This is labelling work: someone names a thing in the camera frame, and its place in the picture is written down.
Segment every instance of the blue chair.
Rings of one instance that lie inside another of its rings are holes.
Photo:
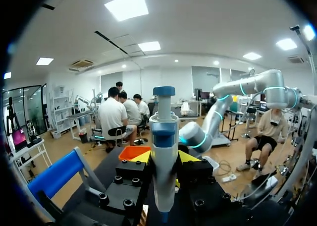
[[[89,177],[95,182],[98,188],[97,190],[89,186],[84,175],[84,169]],[[69,154],[59,159],[31,181],[31,183],[28,184],[26,193],[35,206],[38,207],[45,216],[52,221],[55,221],[39,202],[38,192],[44,192],[45,195],[51,199],[76,173],[80,174],[87,191],[97,196],[106,191],[106,188],[89,167],[80,149],[75,147]]]

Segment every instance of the seated person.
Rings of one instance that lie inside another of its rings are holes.
[[[137,136],[137,126],[128,125],[127,111],[122,103],[118,100],[119,89],[111,87],[108,90],[108,99],[98,108],[98,115],[103,131],[103,137],[106,140],[115,140],[129,138],[130,145],[134,145]],[[109,136],[108,131],[113,128],[127,126],[125,133],[121,136]]]
[[[262,174],[262,169],[267,162],[271,152],[274,151],[280,132],[282,132],[282,144],[285,142],[287,136],[288,124],[280,109],[271,109],[266,111],[258,125],[258,135],[250,139],[246,144],[246,162],[237,167],[238,171],[250,169],[250,159],[252,152],[260,150],[259,170],[255,176]]]
[[[133,99],[135,101],[135,103],[137,103],[138,107],[139,107],[139,111],[142,115],[147,115],[148,117],[150,117],[150,110],[149,107],[147,105],[147,103],[145,103],[144,101],[142,101],[142,97],[139,94],[135,94],[133,96]]]
[[[127,110],[128,123],[138,126],[141,123],[141,114],[137,104],[133,100],[127,100],[126,92],[119,93],[119,100]]]

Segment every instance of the orange tray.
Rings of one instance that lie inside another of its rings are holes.
[[[151,147],[149,146],[126,146],[123,151],[120,153],[118,158],[120,160],[131,160],[137,156],[150,151]]]

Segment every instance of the blue cap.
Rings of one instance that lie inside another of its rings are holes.
[[[172,86],[157,86],[153,88],[155,96],[175,96],[175,87]]]

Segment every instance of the sneaker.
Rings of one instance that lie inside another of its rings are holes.
[[[246,164],[246,163],[237,167],[237,171],[243,171],[243,170],[249,170],[249,169],[250,169],[250,164]]]
[[[259,176],[263,175],[262,171],[257,171],[257,173],[253,176],[253,180],[258,178]]]

